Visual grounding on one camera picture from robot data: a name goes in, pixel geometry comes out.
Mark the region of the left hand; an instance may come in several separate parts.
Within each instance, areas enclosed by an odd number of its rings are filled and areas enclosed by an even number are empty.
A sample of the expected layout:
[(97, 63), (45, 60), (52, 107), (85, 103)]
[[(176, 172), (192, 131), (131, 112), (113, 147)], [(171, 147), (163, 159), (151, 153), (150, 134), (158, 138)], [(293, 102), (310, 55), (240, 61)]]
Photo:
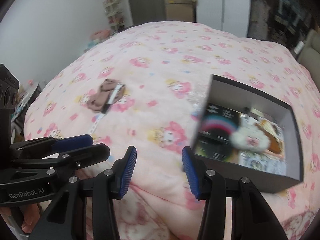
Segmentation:
[[(1, 215), (5, 218), (12, 217), (12, 211), (9, 207), (1, 207)], [(26, 205), (23, 209), (23, 223), (21, 229), (24, 233), (31, 233), (40, 218), (40, 210), (38, 204)]]

